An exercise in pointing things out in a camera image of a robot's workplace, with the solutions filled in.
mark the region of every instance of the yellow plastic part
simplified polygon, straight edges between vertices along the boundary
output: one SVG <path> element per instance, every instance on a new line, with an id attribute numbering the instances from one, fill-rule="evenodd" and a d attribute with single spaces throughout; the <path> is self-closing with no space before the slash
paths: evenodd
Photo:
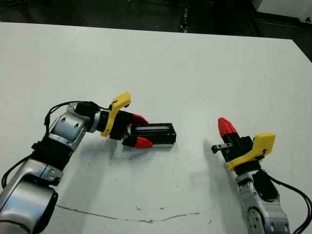
<path id="1" fill-rule="evenodd" d="M 120 108 L 125 107 L 126 105 L 129 105 L 130 103 L 131 103 L 131 96 L 128 91 L 114 98 L 111 104 L 112 109 L 108 111 L 108 119 L 107 119 L 105 130 L 104 132 L 101 132 L 102 137 L 108 137 L 108 135 L 110 134 L 113 128 L 114 120 L 118 111 L 120 110 Z"/>
<path id="2" fill-rule="evenodd" d="M 232 172 L 234 167 L 237 167 L 245 162 L 255 161 L 256 157 L 263 155 L 264 150 L 266 151 L 264 156 L 272 152 L 275 141 L 275 134 L 273 133 L 259 133 L 254 137 L 253 148 L 245 155 L 233 159 L 227 163 L 228 169 Z"/>

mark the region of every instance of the dark floor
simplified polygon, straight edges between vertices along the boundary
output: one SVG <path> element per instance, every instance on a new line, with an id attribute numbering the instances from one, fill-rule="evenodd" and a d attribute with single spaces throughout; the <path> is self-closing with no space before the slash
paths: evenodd
<path id="1" fill-rule="evenodd" d="M 293 39 L 312 61 L 312 30 L 272 19 L 252 17 L 248 0 L 190 0 L 188 32 Z M 179 32 L 185 0 L 28 0 L 0 4 L 0 21 Z"/>

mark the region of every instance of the crack on table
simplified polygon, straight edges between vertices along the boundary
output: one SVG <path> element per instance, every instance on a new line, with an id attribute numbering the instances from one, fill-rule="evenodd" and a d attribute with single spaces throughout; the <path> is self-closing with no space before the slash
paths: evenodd
<path id="1" fill-rule="evenodd" d="M 167 220 L 173 219 L 173 218 L 178 218 L 178 217 L 184 217 L 184 216 L 189 216 L 189 215 L 201 215 L 201 214 L 206 214 L 208 211 L 212 210 L 214 207 L 216 207 L 216 205 L 210 207 L 208 210 L 206 210 L 205 212 L 196 212 L 196 213 L 188 213 L 188 214 L 178 214 L 163 220 L 130 220 L 130 219 L 120 219 L 120 218 L 114 218 L 114 217 L 109 217 L 109 216 L 105 216 L 105 215 L 101 215 L 101 214 L 95 214 L 95 213 L 90 213 L 90 212 L 86 212 L 86 211 L 79 211 L 77 209 L 71 209 L 65 206 L 60 206 L 60 205 L 56 205 L 57 207 L 64 209 L 64 210 L 68 210 L 68 211 L 73 211 L 73 212 L 77 212 L 77 213 L 81 213 L 81 214 L 86 214 L 86 215 L 93 215 L 93 216 L 97 216 L 97 217 L 102 217 L 102 218 L 109 218 L 109 219 L 114 219 L 114 220 L 119 220 L 119 221 L 128 221 L 128 222 L 141 222 L 141 223 L 149 223 L 149 224 L 153 224 L 154 222 L 165 222 Z"/>

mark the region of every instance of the silver arm segment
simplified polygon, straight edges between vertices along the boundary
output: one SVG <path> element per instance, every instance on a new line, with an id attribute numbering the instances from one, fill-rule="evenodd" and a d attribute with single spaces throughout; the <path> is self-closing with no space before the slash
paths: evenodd
<path id="1" fill-rule="evenodd" d="M 75 112 L 77 103 L 70 104 L 49 130 L 48 138 L 67 150 L 69 160 L 85 132 L 97 128 L 100 111 L 93 118 Z M 58 185 L 63 171 L 39 160 L 29 159 L 14 174 L 0 194 L 0 233 L 36 234 L 50 220 L 58 194 L 50 185 Z"/>
<path id="2" fill-rule="evenodd" d="M 251 234 L 289 234 L 288 219 L 279 203 L 279 195 L 275 199 L 264 200 L 254 186 L 251 171 L 239 175 L 240 197 L 245 205 L 249 232 Z"/>

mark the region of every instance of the white tabletop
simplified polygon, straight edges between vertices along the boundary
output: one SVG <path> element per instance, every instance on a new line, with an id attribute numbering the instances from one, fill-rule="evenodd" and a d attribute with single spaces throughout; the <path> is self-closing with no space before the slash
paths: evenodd
<path id="1" fill-rule="evenodd" d="M 241 136 L 275 133 L 262 167 L 312 194 L 312 64 L 291 40 L 2 22 L 0 77 L 0 174 L 30 154 L 47 110 L 64 101 L 105 106 L 127 90 L 127 111 L 177 133 L 171 150 L 88 134 L 45 234 L 248 233 L 234 174 L 210 150 L 222 143 L 219 117 Z M 278 189 L 294 231 L 305 203 Z"/>

